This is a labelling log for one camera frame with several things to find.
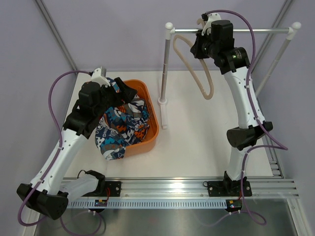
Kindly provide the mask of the colourful patterned shorts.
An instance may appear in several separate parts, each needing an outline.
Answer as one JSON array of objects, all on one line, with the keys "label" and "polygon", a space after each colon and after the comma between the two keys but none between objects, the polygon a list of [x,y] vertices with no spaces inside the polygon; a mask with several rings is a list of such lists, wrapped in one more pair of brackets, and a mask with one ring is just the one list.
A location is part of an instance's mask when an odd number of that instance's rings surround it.
[{"label": "colourful patterned shorts", "polygon": [[106,160],[124,158],[126,147],[139,144],[150,128],[145,99],[135,95],[131,102],[105,111],[95,130],[95,145]]}]

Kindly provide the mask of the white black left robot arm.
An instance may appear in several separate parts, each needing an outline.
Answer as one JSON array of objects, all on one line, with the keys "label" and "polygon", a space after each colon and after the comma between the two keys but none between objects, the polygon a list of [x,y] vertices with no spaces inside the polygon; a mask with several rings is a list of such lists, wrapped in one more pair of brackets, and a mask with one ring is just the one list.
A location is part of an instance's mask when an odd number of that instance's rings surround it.
[{"label": "white black left robot arm", "polygon": [[62,180],[104,113],[111,107],[130,103],[136,96],[137,90],[126,85],[119,77],[114,81],[118,90],[110,83],[100,84],[96,81],[82,85],[54,151],[31,183],[22,183],[17,189],[18,196],[28,208],[57,220],[69,202],[87,194],[101,196],[107,192],[105,176],[96,171],[87,171],[66,185],[62,185]]}]

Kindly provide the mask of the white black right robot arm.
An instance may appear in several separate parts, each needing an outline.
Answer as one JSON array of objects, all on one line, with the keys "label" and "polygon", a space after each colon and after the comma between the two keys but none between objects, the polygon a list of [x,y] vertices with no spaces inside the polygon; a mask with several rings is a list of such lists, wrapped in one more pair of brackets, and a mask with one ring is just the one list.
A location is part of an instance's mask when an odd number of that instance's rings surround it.
[{"label": "white black right robot arm", "polygon": [[243,47],[234,46],[233,24],[229,20],[208,20],[190,51],[196,59],[214,60],[229,85],[238,115],[238,127],[226,133],[232,147],[227,170],[222,181],[207,182],[209,196],[251,196],[244,157],[266,131],[273,129],[273,124],[265,120],[255,95],[248,95],[253,92],[248,54]]}]

